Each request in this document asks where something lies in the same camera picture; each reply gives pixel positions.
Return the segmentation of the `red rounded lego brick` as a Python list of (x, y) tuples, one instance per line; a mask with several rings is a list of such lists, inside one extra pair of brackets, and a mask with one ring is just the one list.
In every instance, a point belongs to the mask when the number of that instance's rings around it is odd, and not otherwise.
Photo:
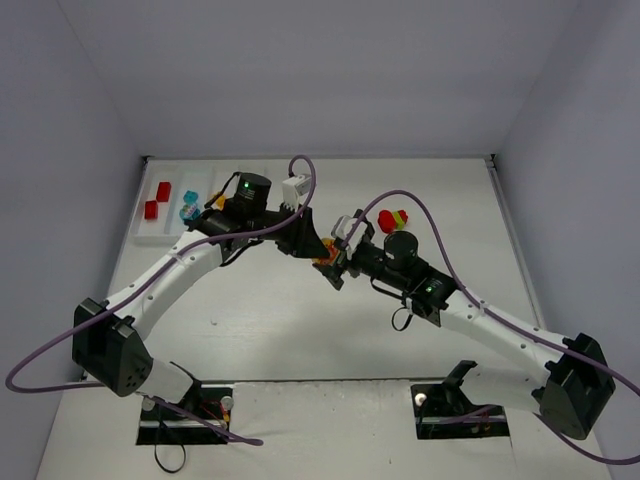
[(380, 230), (389, 234), (396, 230), (397, 221), (394, 214), (389, 210), (381, 210), (378, 214), (377, 223)]

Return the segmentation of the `green sloped lego brick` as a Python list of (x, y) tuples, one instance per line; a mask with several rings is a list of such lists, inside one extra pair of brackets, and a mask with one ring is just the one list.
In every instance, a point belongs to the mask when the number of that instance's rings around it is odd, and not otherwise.
[(397, 230), (404, 229), (408, 222), (408, 215), (405, 210), (395, 210), (391, 212)]

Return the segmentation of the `blue printed round lego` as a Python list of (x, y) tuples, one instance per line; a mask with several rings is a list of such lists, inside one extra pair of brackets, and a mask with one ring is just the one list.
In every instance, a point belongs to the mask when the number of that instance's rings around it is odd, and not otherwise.
[(194, 220), (200, 215), (200, 209), (196, 203), (184, 204), (179, 210), (179, 217), (184, 224)]

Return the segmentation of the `red long lego brick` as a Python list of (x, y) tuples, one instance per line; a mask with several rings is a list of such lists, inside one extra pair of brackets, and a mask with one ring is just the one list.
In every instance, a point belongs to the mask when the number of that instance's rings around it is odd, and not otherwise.
[(172, 184), (169, 181), (158, 183), (155, 200), (158, 203), (167, 203), (171, 197)]

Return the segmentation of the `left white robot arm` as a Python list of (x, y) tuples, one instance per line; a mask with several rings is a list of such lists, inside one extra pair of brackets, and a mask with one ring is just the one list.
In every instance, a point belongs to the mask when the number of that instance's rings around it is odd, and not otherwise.
[(73, 361), (119, 397), (142, 394), (181, 402), (194, 389), (194, 379), (175, 365), (153, 359), (145, 339), (198, 280), (228, 264), (251, 242), (272, 241), (295, 258), (328, 258), (308, 206), (315, 184), (311, 175), (290, 176), (282, 184), (279, 209), (270, 211), (270, 180), (239, 174), (236, 191), (222, 208), (208, 202), (187, 221), (171, 249), (128, 288), (102, 302), (86, 299), (76, 308)]

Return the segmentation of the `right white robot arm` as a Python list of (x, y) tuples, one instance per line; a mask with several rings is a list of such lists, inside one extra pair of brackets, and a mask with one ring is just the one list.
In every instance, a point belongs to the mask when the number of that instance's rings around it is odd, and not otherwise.
[(420, 258), (413, 234), (392, 232), (377, 247), (373, 233), (369, 222), (356, 217), (336, 223), (332, 235), (339, 273), (366, 276), (410, 317), (459, 333), (516, 367), (492, 370), (475, 361), (460, 362), (443, 384), (455, 398), (532, 412), (571, 439), (589, 436), (616, 389), (594, 338), (584, 333), (569, 338), (494, 311), (453, 276)]

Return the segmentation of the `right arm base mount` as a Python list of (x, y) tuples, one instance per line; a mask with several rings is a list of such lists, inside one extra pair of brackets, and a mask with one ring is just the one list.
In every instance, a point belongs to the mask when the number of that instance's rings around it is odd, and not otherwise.
[(504, 408), (476, 405), (461, 387), (477, 363), (461, 361), (439, 383), (410, 386), (415, 433), (418, 440), (473, 440), (509, 437)]

